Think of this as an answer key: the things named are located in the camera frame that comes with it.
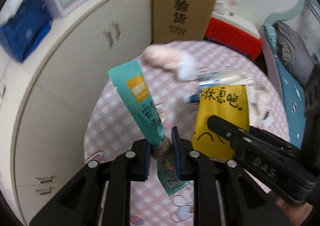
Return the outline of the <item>person's right hand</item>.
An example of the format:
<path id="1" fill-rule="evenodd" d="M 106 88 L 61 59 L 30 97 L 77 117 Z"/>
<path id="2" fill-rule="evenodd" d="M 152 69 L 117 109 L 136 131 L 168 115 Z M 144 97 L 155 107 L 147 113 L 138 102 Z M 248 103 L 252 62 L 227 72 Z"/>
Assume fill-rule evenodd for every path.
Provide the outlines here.
<path id="1" fill-rule="evenodd" d="M 281 197 L 276 197 L 275 203 L 280 207 L 282 212 L 289 218 L 292 225 L 301 225 L 306 218 L 310 215 L 313 206 L 309 203 L 303 203 L 300 205 L 291 205 L 287 203 Z"/>

